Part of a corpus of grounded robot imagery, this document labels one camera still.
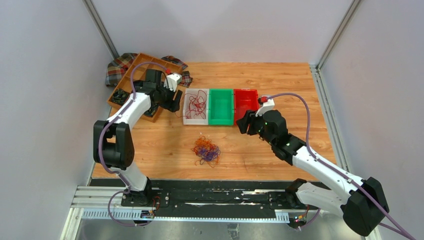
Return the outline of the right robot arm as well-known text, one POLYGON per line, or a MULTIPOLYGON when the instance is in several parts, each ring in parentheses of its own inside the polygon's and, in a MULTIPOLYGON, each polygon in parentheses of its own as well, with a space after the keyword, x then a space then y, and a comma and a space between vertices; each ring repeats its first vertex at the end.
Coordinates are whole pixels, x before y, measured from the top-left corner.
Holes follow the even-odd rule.
POLYGON ((367 237, 385 218, 389 206, 382 184, 375 178, 363 179, 321 157, 306 142, 288 132, 286 120, 277 110, 256 115, 247 110, 236 121, 241 134, 258 135, 275 156, 300 168, 322 182, 321 188, 297 179, 287 188, 286 203, 294 209, 311 205, 342 217, 355 233, 367 237))

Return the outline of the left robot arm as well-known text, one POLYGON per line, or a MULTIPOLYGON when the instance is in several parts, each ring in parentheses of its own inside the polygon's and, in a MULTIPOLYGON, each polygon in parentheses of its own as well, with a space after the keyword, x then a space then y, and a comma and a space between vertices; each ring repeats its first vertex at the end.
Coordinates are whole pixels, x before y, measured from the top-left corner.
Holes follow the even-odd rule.
POLYGON ((152 106, 175 113, 180 109, 182 81, 179 73, 147 69, 146 78, 137 84, 130 78, 131 90, 122 107, 106 120, 93 125, 93 159, 125 184, 123 196, 142 207, 153 201, 151 180, 134 162, 132 129, 152 106))

